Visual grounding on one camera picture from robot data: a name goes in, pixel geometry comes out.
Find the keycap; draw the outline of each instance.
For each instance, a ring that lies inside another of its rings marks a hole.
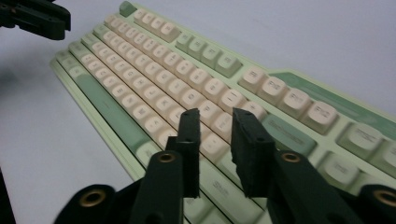
[[[221,54],[222,50],[220,48],[209,44],[202,52],[201,62],[215,69]]]
[[[202,191],[235,223],[253,223],[262,213],[257,204],[247,200],[242,191],[209,161],[200,161],[200,186]]]
[[[203,217],[213,208],[213,203],[201,192],[200,198],[184,199],[184,215],[192,223],[200,223]]]
[[[209,214],[201,221],[202,224],[230,224],[231,222],[225,217],[219,209],[212,209]]]
[[[206,42],[203,39],[195,37],[189,44],[187,53],[196,60],[201,60],[202,52],[206,47]]]
[[[172,22],[167,22],[161,28],[160,37],[166,42],[172,42],[178,37],[178,35],[180,35],[180,31]]]
[[[387,141],[370,159],[370,163],[396,178],[396,142]]]
[[[268,75],[265,71],[257,66],[250,67],[244,75],[239,79],[238,84],[251,91],[256,93],[260,88],[261,84],[265,79],[268,78]]]
[[[225,77],[231,77],[241,66],[239,59],[228,53],[223,53],[220,55],[215,69]]]
[[[326,103],[316,101],[301,118],[301,122],[317,131],[325,134],[335,123],[338,113],[334,107]]]
[[[181,34],[176,40],[176,47],[187,52],[189,44],[193,38],[194,36],[192,34],[183,32],[183,34]]]
[[[298,119],[311,104],[312,101],[308,94],[291,88],[277,107],[295,119]]]
[[[382,133],[364,123],[349,125],[338,144],[361,158],[367,159],[382,142]]]
[[[316,145],[309,135],[297,130],[275,115],[268,115],[262,125],[276,140],[276,147],[279,149],[293,150],[308,156]]]
[[[277,77],[268,77],[259,88],[257,95],[271,105],[276,105],[285,95],[288,87]]]
[[[359,168],[335,153],[329,153],[318,171],[332,185],[347,189],[359,174]]]

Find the light green keycap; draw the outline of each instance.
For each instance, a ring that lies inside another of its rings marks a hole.
[[[319,166],[318,171],[329,184],[343,190],[352,184],[360,172],[353,162],[332,152]]]
[[[176,47],[187,53],[189,44],[193,38],[194,36],[192,34],[183,32],[176,40]]]
[[[137,149],[136,157],[147,168],[151,156],[159,151],[161,151],[160,148],[154,142],[149,141]]]
[[[314,139],[275,115],[268,115],[262,125],[276,140],[279,149],[293,150],[307,156],[316,145]]]
[[[221,160],[217,162],[218,168],[228,176],[236,185],[242,188],[241,181],[239,180],[239,176],[236,173],[236,165],[233,163],[233,155],[231,150],[228,150]]]
[[[90,54],[91,52],[85,47],[81,42],[75,41],[69,44],[69,50],[73,53],[73,55],[80,59],[83,56]]]
[[[250,224],[262,213],[260,207],[247,199],[210,161],[201,160],[200,170],[201,190],[232,222]]]
[[[93,33],[98,36],[100,39],[103,39],[103,36],[109,32],[110,29],[108,29],[105,25],[103,24],[98,24],[93,28]]]
[[[66,71],[81,65],[68,50],[63,50],[56,53],[55,58]]]
[[[396,142],[383,143],[371,158],[370,163],[396,178]]]
[[[221,54],[222,54],[221,49],[219,49],[214,45],[209,44],[202,52],[201,62],[215,69],[216,63],[218,62],[218,59]]]
[[[203,39],[195,37],[189,44],[189,48],[187,49],[187,53],[190,54],[191,57],[196,60],[201,59],[201,54],[206,47],[206,41]]]
[[[213,208],[200,224],[231,224],[219,209]]]
[[[242,63],[238,58],[231,54],[224,53],[219,57],[215,70],[225,77],[231,77],[241,66]]]
[[[213,203],[201,192],[200,197],[184,199],[184,216],[191,223],[199,223],[201,219],[213,208]]]
[[[81,42],[87,47],[91,47],[92,45],[94,45],[99,41],[100,41],[99,38],[93,35],[92,33],[85,34],[81,38]]]
[[[354,123],[346,128],[338,141],[338,145],[346,148],[357,156],[367,159],[382,142],[382,133],[373,127]]]

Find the green keycap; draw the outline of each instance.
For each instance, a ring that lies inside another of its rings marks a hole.
[[[124,1],[120,5],[120,14],[123,17],[129,17],[132,13],[134,13],[137,10],[134,5],[132,5],[130,2]]]
[[[293,150],[307,156],[316,145],[314,139],[275,115],[268,115],[262,125],[276,140],[279,149]]]
[[[150,140],[93,76],[80,76],[75,81],[132,153]]]

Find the cream keycap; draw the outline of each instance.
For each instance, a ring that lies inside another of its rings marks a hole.
[[[258,89],[257,95],[271,105],[276,105],[287,90],[288,86],[284,81],[277,77],[268,77]]]
[[[337,117],[338,113],[334,107],[317,101],[302,116],[301,122],[316,132],[325,134],[335,123]]]
[[[308,94],[291,88],[277,107],[295,119],[298,119],[311,104],[312,101]]]
[[[230,149],[230,145],[215,133],[210,133],[200,145],[201,153],[213,163],[216,163],[228,149]]]
[[[238,84],[247,89],[248,91],[251,91],[253,93],[256,93],[257,90],[260,88],[262,83],[264,82],[265,79],[268,78],[268,75],[264,70],[257,66],[250,67],[244,75],[241,77],[241,79],[238,81]]]
[[[248,100],[241,92],[230,89],[224,92],[220,98],[219,106],[227,113],[232,114],[233,108],[240,108]]]

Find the shift key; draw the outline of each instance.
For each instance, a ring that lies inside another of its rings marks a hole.
[[[201,190],[233,223],[254,223],[263,212],[210,161],[201,160],[200,170]]]
[[[293,150],[308,156],[316,145],[314,139],[275,115],[268,115],[262,125],[276,140],[279,149]]]

